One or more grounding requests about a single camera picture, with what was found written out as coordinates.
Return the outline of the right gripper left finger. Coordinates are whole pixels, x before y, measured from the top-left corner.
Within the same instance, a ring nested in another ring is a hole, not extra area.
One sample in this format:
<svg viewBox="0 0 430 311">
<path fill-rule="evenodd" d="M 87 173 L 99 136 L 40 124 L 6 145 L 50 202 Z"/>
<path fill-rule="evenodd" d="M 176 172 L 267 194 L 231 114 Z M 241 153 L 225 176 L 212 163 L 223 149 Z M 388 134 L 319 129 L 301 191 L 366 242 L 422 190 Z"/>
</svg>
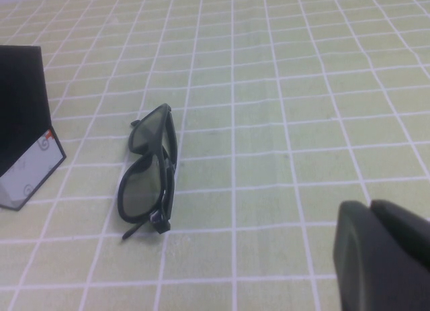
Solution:
<svg viewBox="0 0 430 311">
<path fill-rule="evenodd" d="M 339 206 L 333 261 L 342 310 L 428 310 L 429 261 L 417 261 L 358 201 Z"/>
</svg>

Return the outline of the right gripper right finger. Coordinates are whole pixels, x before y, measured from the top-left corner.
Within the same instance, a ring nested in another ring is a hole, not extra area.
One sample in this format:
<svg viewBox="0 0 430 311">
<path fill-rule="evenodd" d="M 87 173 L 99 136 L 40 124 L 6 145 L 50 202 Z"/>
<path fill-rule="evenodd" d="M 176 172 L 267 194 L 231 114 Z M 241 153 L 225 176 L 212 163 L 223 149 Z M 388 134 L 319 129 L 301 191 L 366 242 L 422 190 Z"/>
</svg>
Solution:
<svg viewBox="0 0 430 311">
<path fill-rule="evenodd" d="M 405 252 L 417 261 L 429 261 L 429 221 L 382 199 L 373 200 L 370 210 Z"/>
</svg>

